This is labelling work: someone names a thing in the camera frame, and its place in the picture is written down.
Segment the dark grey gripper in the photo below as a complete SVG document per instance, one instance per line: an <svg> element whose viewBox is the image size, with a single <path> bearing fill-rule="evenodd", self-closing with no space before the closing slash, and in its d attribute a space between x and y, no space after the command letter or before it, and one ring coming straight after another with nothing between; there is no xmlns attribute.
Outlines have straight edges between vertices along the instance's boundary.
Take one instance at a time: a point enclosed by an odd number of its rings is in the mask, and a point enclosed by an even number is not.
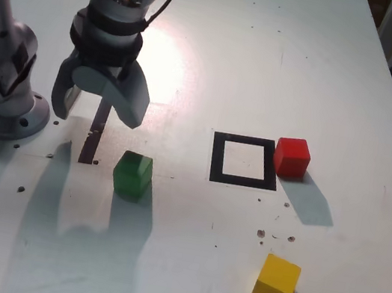
<svg viewBox="0 0 392 293"><path fill-rule="evenodd" d="M74 49L61 64L53 85L55 116L66 120L82 90L108 102L127 127L134 129L143 123L150 95L137 61L115 66Z"/></svg>

